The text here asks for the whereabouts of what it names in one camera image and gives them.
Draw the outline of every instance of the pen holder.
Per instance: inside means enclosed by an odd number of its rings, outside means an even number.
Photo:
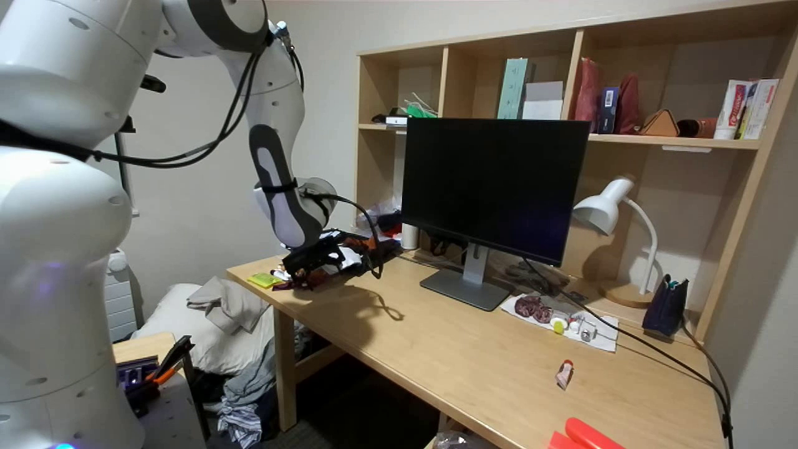
[[[683,319],[689,281],[674,281],[672,275],[657,287],[653,301],[643,316],[643,331],[672,342]]]

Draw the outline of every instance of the white wall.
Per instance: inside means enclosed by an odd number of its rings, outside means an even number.
[[[763,0],[283,0],[269,1],[273,16],[292,25],[306,70],[306,122],[294,147],[297,174],[321,174],[343,195],[354,195],[354,116],[356,53],[426,40],[565,28],[576,23],[613,23],[709,8],[753,4]],[[166,96],[142,94],[132,109],[141,127],[127,137],[127,152],[173,154],[210,140],[229,102],[233,85],[218,59],[156,59],[152,74],[171,81]],[[739,447],[794,447],[798,427],[797,387],[797,211],[779,202],[797,191],[792,167],[794,135],[782,144],[782,159],[769,174],[763,203],[744,243],[744,258],[732,281],[728,301],[712,334],[719,362],[728,371],[737,402]],[[146,308],[173,281],[205,281],[225,267],[277,255],[280,243],[250,203],[254,172],[243,131],[219,154],[179,172],[132,169],[136,218],[124,241],[141,277]],[[340,210],[334,225],[350,221]]]

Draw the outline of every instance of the lamp shade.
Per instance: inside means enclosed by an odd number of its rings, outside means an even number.
[[[618,225],[618,202],[628,195],[631,180],[618,177],[604,186],[602,195],[586,197],[573,207],[573,217],[612,235]]]

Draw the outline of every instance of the desk lamp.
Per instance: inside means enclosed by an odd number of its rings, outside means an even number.
[[[618,225],[618,202],[627,202],[633,211],[642,213],[643,225],[649,227],[652,235],[652,250],[649,250],[649,258],[646,258],[646,277],[639,285],[639,296],[631,303],[642,303],[649,306],[652,301],[652,290],[649,290],[649,278],[653,271],[653,258],[657,258],[657,250],[659,250],[659,235],[649,218],[649,213],[643,211],[643,207],[633,198],[628,198],[631,190],[631,180],[627,177],[616,177],[612,180],[602,195],[586,197],[573,207],[573,217],[592,225],[595,228],[598,228],[602,235],[612,235]]]

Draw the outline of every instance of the bookshelf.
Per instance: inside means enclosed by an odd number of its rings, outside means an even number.
[[[728,79],[779,76],[762,140],[592,135],[578,197],[628,174],[636,198],[661,231],[663,271],[691,278],[689,308],[704,338],[739,238],[755,203],[772,147],[798,79],[798,4],[772,1],[633,23],[590,25],[429,43],[360,55],[356,202],[402,195],[404,137],[374,122],[404,96],[425,96],[441,116],[494,116],[507,58],[528,58],[531,79],[565,79],[573,115],[578,59],[602,66],[602,85],[639,74],[643,116],[666,107],[677,119],[717,116]],[[627,213],[616,236],[572,227],[561,268],[613,281],[633,271],[646,235]]]

